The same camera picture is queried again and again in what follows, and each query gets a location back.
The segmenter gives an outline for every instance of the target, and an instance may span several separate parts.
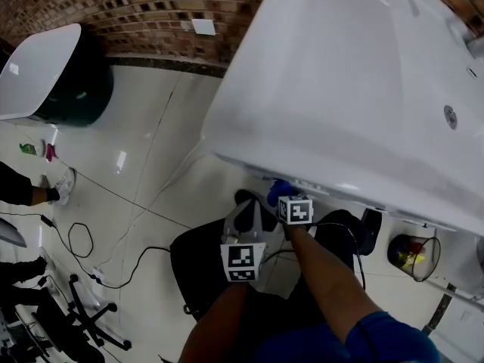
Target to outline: white tile floor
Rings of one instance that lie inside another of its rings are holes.
[[[78,172],[70,203],[64,207],[13,207],[0,203],[2,212],[41,212],[53,217],[62,237],[74,222],[88,225],[95,248],[83,265],[91,270],[114,254],[103,267],[105,282],[127,281],[141,251],[150,245],[169,246],[188,228],[224,217],[234,206],[238,188],[264,189],[268,185],[242,169],[216,159],[203,157],[153,203],[135,224],[126,240],[132,220],[149,207],[160,186],[198,142],[204,115],[220,80],[190,73],[137,67],[114,67],[115,88],[102,117],[88,129],[50,126],[26,127],[0,123],[0,160],[37,182],[44,173],[54,183],[72,166]],[[19,143],[53,142],[60,160],[21,154]],[[361,216],[363,207],[337,200],[324,200],[323,209],[347,208]],[[46,247],[57,264],[56,279],[67,293],[71,273],[82,277],[86,291],[92,290],[73,257],[59,237],[36,217],[8,217],[25,235],[25,250],[0,244],[3,260],[31,260]],[[396,222],[385,216],[373,254],[363,259],[368,293],[397,319],[422,328],[432,316],[441,293],[417,284],[386,260],[389,239],[402,232],[433,232]],[[72,232],[76,252],[87,252],[85,229]],[[269,252],[290,248],[282,233],[268,235]],[[299,266],[291,254],[273,258],[262,270],[256,288],[287,296],[299,277]],[[33,286],[35,281],[25,283]],[[129,352],[107,348],[118,359],[160,361],[158,355],[177,361],[185,340],[194,326],[183,313],[183,300],[171,271],[169,255],[150,251],[141,261],[133,282],[122,290],[94,289],[98,301],[114,301],[119,311],[103,319],[104,327],[133,342]],[[114,361],[106,355],[108,362]]]

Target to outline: wastebasket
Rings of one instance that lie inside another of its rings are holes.
[[[436,269],[440,250],[440,241],[436,237],[400,234],[392,239],[386,255],[392,265],[413,277],[416,282],[422,282]]]
[[[79,24],[30,36],[0,75],[0,119],[89,126],[113,93],[113,75]]]

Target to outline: blue glove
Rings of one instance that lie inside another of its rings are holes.
[[[296,195],[299,195],[297,188],[293,187],[288,181],[277,179],[267,195],[267,203],[269,206],[276,207],[279,197],[295,197]]]

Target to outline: black chair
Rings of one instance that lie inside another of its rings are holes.
[[[52,345],[58,351],[65,352],[74,361],[80,363],[104,363],[104,357],[101,352],[88,343],[89,337],[84,334],[84,331],[87,330],[98,347],[102,347],[106,340],[124,351],[131,349],[132,344],[128,340],[124,340],[121,343],[96,326],[96,321],[107,311],[117,311],[116,304],[107,304],[101,311],[90,318],[74,286],[77,281],[79,281],[77,275],[70,276],[69,287],[74,301],[68,304],[68,315],[63,313],[62,309],[51,297],[39,305],[37,312],[33,313],[38,325],[43,329]]]

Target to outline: white cable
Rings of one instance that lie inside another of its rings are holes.
[[[181,175],[179,175],[179,176],[177,177],[178,172],[179,172],[179,171],[182,169],[182,167],[183,167],[183,165],[185,164],[185,162],[186,162],[186,161],[187,161],[187,160],[190,158],[190,156],[193,154],[193,152],[195,152],[195,150],[196,150],[196,149],[197,149],[197,148],[200,146],[200,144],[201,144],[201,143],[202,143],[202,140],[198,141],[198,142],[197,142],[197,145],[195,145],[195,146],[194,146],[194,148],[193,148],[193,149],[192,149],[192,150],[191,150],[191,151],[188,153],[188,155],[187,155],[187,156],[185,156],[185,158],[184,158],[184,159],[181,161],[181,163],[180,163],[180,165],[178,166],[178,168],[177,168],[177,169],[176,169],[176,170],[175,170],[175,171],[174,171],[174,172],[173,172],[173,173],[170,175],[170,177],[169,177],[169,178],[168,178],[168,180],[165,182],[165,184],[163,184],[163,185],[161,186],[161,188],[158,190],[158,192],[157,192],[156,196],[154,197],[154,199],[153,199],[153,201],[150,203],[150,205],[149,205],[149,206],[148,206],[146,209],[144,209],[144,210],[143,210],[143,212],[142,212],[141,214],[139,214],[139,215],[138,215],[138,216],[135,218],[135,220],[133,220],[133,222],[131,223],[131,225],[130,225],[130,226],[129,226],[129,228],[128,228],[128,231],[127,231],[127,232],[126,232],[126,233],[125,233],[125,234],[124,234],[124,235],[123,235],[123,236],[122,236],[122,237],[121,237],[121,238],[120,238],[120,239],[117,241],[116,246],[113,248],[113,253],[111,254],[111,257],[110,257],[110,258],[109,258],[107,261],[104,261],[104,262],[100,263],[100,264],[98,265],[98,268],[100,268],[102,265],[107,264],[107,263],[108,263],[108,262],[109,262],[111,259],[113,259],[114,254],[116,253],[116,248],[118,247],[118,245],[119,245],[119,244],[120,244],[120,243],[123,241],[123,239],[125,239],[125,238],[128,236],[129,232],[131,231],[131,229],[132,229],[132,228],[133,228],[133,226],[135,225],[136,221],[138,221],[138,219],[140,219],[140,218],[141,218],[141,217],[144,215],[144,213],[145,213],[145,212],[147,212],[147,211],[148,211],[148,210],[149,210],[149,209],[150,209],[150,208],[151,208],[151,207],[152,207],[152,206],[155,204],[155,202],[157,201],[157,199],[158,199],[159,195],[160,195],[160,194],[161,194],[161,193],[162,193],[164,190],[166,190],[166,189],[167,189],[169,186],[174,185],[174,184],[175,184],[175,183],[176,183],[176,182],[177,182],[177,181],[178,181],[178,180],[179,180],[179,179],[180,179],[180,178],[181,178],[181,177],[182,177],[182,176],[185,174],[185,172],[186,172],[186,171],[188,171],[188,170],[191,168],[191,166],[193,166],[193,165],[194,165],[194,164],[195,164],[195,163],[196,163],[196,162],[197,162],[199,159],[201,159],[202,157],[204,157],[204,156],[205,156],[204,154],[202,154],[202,155],[200,155],[199,157],[195,158],[195,160],[194,160],[194,161],[192,161],[192,162],[191,162],[191,163],[188,165],[188,167],[187,167],[186,171],[185,171],[185,172],[183,172]]]

